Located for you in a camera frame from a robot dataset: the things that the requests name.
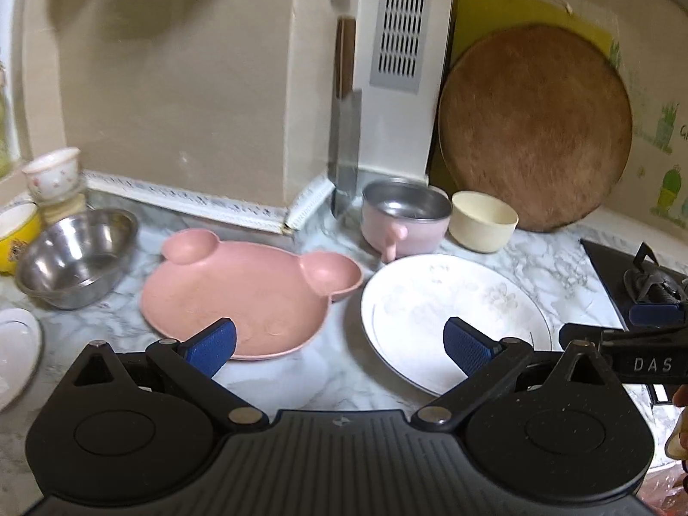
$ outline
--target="cactus sticker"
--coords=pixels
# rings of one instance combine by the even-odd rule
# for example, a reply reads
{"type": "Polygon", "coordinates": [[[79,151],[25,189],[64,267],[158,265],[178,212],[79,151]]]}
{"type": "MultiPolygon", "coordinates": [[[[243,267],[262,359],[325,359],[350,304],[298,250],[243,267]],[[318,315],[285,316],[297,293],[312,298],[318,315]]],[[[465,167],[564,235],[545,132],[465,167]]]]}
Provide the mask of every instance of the cactus sticker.
{"type": "Polygon", "coordinates": [[[609,49],[609,61],[615,70],[621,65],[621,51],[617,40],[611,41],[611,48],[609,49]]]}
{"type": "Polygon", "coordinates": [[[676,112],[679,103],[668,103],[662,107],[662,116],[657,121],[657,131],[652,145],[661,149],[666,154],[672,154],[673,149],[669,142],[673,135],[673,125],[676,122],[676,112]]]}
{"type": "MultiPolygon", "coordinates": [[[[673,202],[676,201],[677,196],[682,186],[681,179],[681,168],[679,165],[674,165],[672,170],[668,170],[662,179],[662,188],[659,190],[659,197],[657,199],[657,207],[652,208],[650,213],[656,215],[657,217],[665,218],[666,220],[672,222],[674,225],[686,228],[686,222],[681,218],[672,217],[669,210],[673,206],[673,202]]],[[[688,217],[688,215],[683,215],[683,210],[685,208],[688,214],[688,204],[684,203],[681,208],[682,217],[688,217]]]]}

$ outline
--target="ribbed black surface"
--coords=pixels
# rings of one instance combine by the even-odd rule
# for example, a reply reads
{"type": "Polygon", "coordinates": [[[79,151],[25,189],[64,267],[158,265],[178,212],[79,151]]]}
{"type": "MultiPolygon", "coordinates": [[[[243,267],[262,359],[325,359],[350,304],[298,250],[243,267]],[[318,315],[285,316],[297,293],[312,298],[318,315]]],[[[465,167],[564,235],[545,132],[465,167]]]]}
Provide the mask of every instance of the ribbed black surface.
{"type": "Polygon", "coordinates": [[[131,508],[76,507],[50,498],[30,514],[649,516],[651,512],[633,497],[598,508],[547,507],[518,498],[470,466],[452,436],[415,430],[401,412],[283,412],[271,429],[229,439],[203,477],[167,498],[131,508]]]}

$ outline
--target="pink bear-shaped plate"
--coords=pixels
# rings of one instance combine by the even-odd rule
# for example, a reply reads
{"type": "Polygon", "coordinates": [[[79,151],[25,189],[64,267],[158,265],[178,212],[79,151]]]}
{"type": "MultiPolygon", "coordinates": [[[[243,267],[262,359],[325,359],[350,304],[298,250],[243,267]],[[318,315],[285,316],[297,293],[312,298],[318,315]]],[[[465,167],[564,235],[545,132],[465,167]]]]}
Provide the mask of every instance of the pink bear-shaped plate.
{"type": "Polygon", "coordinates": [[[140,309],[164,336],[185,341],[220,318],[236,325],[233,358],[286,355],[312,340],[331,301],[363,281],[359,265],[336,252],[296,256],[272,246],[219,241],[188,229],[163,244],[166,261],[147,279],[140,309]]]}

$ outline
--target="triangular cutout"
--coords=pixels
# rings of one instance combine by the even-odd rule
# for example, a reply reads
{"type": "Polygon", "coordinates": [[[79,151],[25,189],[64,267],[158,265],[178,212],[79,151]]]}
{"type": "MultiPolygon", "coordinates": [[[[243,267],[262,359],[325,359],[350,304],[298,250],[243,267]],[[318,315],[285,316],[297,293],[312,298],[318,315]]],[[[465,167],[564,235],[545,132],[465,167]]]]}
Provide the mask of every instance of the triangular cutout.
{"type": "Polygon", "coordinates": [[[576,366],[571,373],[570,382],[580,382],[580,384],[593,384],[595,386],[604,386],[605,382],[602,380],[599,372],[594,367],[593,362],[587,355],[580,355],[576,361],[576,366]]]}
{"type": "Polygon", "coordinates": [[[114,380],[112,373],[102,355],[91,355],[88,364],[74,381],[75,386],[90,386],[91,384],[105,384],[114,380]]]}

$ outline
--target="silver screw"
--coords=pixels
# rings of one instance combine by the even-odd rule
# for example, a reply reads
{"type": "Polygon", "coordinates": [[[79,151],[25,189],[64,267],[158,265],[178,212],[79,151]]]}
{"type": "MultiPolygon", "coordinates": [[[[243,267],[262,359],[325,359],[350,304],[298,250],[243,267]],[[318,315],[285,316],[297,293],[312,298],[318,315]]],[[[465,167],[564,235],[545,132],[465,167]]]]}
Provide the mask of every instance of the silver screw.
{"type": "Polygon", "coordinates": [[[444,424],[452,418],[452,412],[446,407],[430,405],[419,410],[418,416],[426,423],[444,424]]]}
{"type": "Polygon", "coordinates": [[[256,424],[263,418],[263,412],[255,407],[237,407],[229,412],[229,420],[236,424],[256,424]]]}

